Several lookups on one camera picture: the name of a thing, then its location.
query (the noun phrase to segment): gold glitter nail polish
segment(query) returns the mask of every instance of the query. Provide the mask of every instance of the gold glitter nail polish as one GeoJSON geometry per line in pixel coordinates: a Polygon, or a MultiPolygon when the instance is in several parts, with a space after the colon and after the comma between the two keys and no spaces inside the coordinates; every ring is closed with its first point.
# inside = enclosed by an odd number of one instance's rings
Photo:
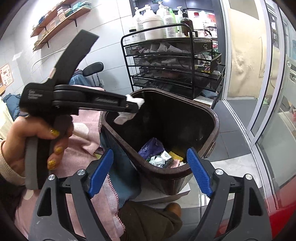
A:
{"type": "Polygon", "coordinates": [[[55,159],[51,159],[47,162],[47,169],[52,171],[54,170],[56,167],[56,162],[55,162],[55,159]]]}
{"type": "Polygon", "coordinates": [[[53,136],[55,136],[55,137],[58,137],[58,136],[59,136],[59,131],[56,130],[56,129],[52,129],[52,130],[50,130],[50,132],[51,132],[51,134],[52,134],[53,136]]]}
{"type": "Polygon", "coordinates": [[[55,150],[54,150],[54,152],[58,155],[58,154],[60,154],[60,153],[62,153],[63,152],[63,147],[57,147],[55,150]]]}

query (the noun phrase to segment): chair backrest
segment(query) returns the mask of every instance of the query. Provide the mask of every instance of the chair backrest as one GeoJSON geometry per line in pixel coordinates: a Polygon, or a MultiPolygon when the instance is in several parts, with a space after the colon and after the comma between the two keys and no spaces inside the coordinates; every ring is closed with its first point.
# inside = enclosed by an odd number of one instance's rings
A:
{"type": "Polygon", "coordinates": [[[83,76],[86,77],[86,76],[90,76],[90,75],[95,74],[95,73],[99,73],[99,72],[103,71],[103,69],[104,69],[103,63],[102,62],[96,62],[96,63],[93,63],[93,64],[87,66],[83,70],[82,74],[83,74],[83,76]]]}

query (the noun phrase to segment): wall outlet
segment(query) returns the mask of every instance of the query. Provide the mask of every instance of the wall outlet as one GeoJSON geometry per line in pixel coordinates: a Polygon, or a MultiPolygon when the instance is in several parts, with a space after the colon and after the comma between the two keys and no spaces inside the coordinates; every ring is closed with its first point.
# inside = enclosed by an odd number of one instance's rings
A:
{"type": "Polygon", "coordinates": [[[99,87],[102,87],[102,86],[104,86],[104,82],[102,80],[100,80],[99,87]]]}

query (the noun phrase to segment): white cable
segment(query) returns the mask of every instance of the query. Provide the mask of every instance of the white cable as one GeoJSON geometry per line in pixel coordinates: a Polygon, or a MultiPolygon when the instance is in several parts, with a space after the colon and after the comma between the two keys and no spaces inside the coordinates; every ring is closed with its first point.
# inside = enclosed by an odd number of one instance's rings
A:
{"type": "Polygon", "coordinates": [[[60,49],[60,50],[55,51],[55,52],[53,52],[53,53],[50,53],[49,55],[46,55],[45,57],[43,57],[43,58],[39,59],[38,61],[36,61],[36,62],[32,65],[32,67],[31,67],[31,72],[32,72],[33,66],[34,66],[35,64],[37,64],[40,60],[42,60],[42,59],[44,59],[44,58],[46,58],[46,57],[48,57],[48,56],[50,56],[50,55],[53,55],[53,54],[55,54],[55,53],[62,52],[62,51],[64,51],[65,49],[66,49],[66,48],[64,48],[64,49],[60,49]]]}

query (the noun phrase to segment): white tiled wall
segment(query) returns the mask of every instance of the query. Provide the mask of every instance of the white tiled wall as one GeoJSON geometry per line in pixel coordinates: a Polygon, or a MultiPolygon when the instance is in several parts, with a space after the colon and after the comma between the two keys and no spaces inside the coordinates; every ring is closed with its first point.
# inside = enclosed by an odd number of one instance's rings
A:
{"type": "Polygon", "coordinates": [[[92,3],[92,9],[77,19],[77,27],[71,22],[49,41],[49,48],[44,45],[35,52],[32,50],[34,43],[41,39],[44,30],[38,37],[30,38],[32,27],[59,0],[29,0],[21,8],[0,40],[0,65],[9,63],[14,78],[14,83],[7,88],[5,94],[21,93],[24,85],[29,82],[44,82],[62,52],[38,62],[31,71],[32,65],[42,57],[66,48],[81,29],[97,34],[99,39],[78,67],[84,69],[92,63],[102,62],[104,70],[98,75],[104,82],[104,88],[120,94],[131,92],[120,44],[122,36],[128,34],[132,26],[129,0],[88,1],[92,3]],[[13,61],[13,56],[18,53],[20,57],[13,61]]]}

